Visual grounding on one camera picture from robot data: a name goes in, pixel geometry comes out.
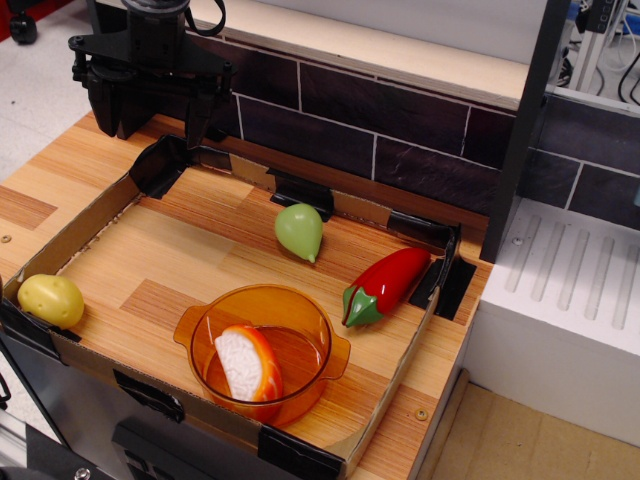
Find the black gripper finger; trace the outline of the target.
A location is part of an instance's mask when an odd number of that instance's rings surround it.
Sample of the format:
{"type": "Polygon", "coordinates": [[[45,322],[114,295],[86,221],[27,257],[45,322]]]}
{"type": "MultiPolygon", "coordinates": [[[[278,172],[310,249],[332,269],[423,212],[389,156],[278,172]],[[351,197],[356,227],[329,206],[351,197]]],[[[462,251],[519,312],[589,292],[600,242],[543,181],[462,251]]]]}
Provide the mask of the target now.
{"type": "Polygon", "coordinates": [[[148,98],[134,89],[136,74],[96,59],[76,59],[73,79],[86,90],[102,132],[128,139],[150,120],[148,98]]]}
{"type": "Polygon", "coordinates": [[[201,145],[215,111],[223,102],[228,102],[230,97],[229,77],[195,77],[193,79],[185,119],[188,149],[194,149],[201,145]]]}

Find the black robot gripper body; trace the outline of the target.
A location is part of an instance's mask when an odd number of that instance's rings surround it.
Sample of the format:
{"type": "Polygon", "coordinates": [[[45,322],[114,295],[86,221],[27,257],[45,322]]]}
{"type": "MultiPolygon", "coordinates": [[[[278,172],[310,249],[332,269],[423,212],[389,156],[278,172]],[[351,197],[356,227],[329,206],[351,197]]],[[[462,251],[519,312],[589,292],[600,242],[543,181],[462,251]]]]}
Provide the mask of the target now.
{"type": "Polygon", "coordinates": [[[72,78],[84,82],[94,73],[123,82],[139,75],[213,78],[228,82],[234,65],[189,38],[188,30],[214,37],[224,27],[226,11],[217,24],[200,29],[189,8],[128,8],[126,27],[117,32],[75,35],[68,41],[74,52],[72,78]]]}

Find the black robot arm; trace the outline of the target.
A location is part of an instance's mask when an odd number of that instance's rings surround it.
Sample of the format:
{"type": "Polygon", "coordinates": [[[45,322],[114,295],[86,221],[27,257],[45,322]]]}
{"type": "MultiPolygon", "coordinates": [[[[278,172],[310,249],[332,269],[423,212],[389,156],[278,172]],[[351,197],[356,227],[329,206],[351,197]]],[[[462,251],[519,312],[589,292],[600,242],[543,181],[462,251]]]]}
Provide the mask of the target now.
{"type": "Polygon", "coordinates": [[[189,149],[199,146],[213,112],[231,97],[237,68],[194,43],[191,28],[214,37],[225,26],[226,8],[209,29],[196,27],[188,1],[125,1],[127,27],[119,32],[77,35],[69,39],[75,53],[73,79],[82,84],[99,128],[128,138],[154,109],[151,96],[186,102],[185,136],[189,149]]]}

